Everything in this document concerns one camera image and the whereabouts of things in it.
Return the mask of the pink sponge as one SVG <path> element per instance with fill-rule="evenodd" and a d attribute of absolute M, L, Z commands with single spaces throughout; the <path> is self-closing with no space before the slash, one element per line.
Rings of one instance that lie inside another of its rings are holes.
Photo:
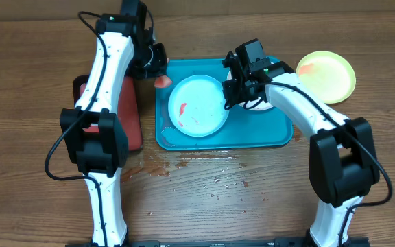
<path fill-rule="evenodd" d="M 158 89 L 167 88 L 172 84 L 172 80 L 166 76 L 162 75 L 155 79 L 154 86 Z"/>

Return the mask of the light blue plate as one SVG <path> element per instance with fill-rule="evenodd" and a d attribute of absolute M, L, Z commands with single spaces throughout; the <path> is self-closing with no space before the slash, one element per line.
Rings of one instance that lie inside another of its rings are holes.
<path fill-rule="evenodd" d="M 217 132 L 226 122 L 222 84 L 208 75 L 192 75 L 174 86 L 167 105 L 169 118 L 190 137 Z"/>

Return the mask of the yellow-green plate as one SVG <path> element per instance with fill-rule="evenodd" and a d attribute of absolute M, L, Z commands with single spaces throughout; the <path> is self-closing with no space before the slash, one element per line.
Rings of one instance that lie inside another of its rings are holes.
<path fill-rule="evenodd" d="M 296 74 L 326 104 L 346 100 L 356 87 L 356 75 L 350 63 L 331 51 L 307 54 L 298 63 Z"/>

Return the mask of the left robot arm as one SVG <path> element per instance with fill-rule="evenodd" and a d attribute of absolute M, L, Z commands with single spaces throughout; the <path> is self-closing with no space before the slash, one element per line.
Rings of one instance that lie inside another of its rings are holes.
<path fill-rule="evenodd" d="M 140 0 L 123 1 L 119 14 L 102 14 L 90 29 L 97 50 L 83 94 L 74 108 L 62 109 L 62 135 L 45 159 L 50 174 L 51 156 L 64 142 L 90 195 L 93 236 L 88 246 L 125 246 L 128 228 L 121 208 L 120 174 L 128 157 L 128 138 L 119 117 L 119 97 L 125 77 L 159 78 L 167 72 L 167 55 L 154 38 L 151 17 Z"/>

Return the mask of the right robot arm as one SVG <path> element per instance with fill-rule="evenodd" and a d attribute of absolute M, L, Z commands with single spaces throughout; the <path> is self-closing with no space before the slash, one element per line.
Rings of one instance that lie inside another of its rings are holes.
<path fill-rule="evenodd" d="M 254 39 L 227 53 L 222 64 L 225 108 L 262 99 L 281 110 L 309 140 L 309 180 L 319 198 L 314 223 L 303 240 L 281 239 L 276 246 L 369 246 L 350 238 L 348 228 L 364 196 L 379 181 L 370 124 L 350 120 L 305 88 L 285 62 L 273 62 Z"/>

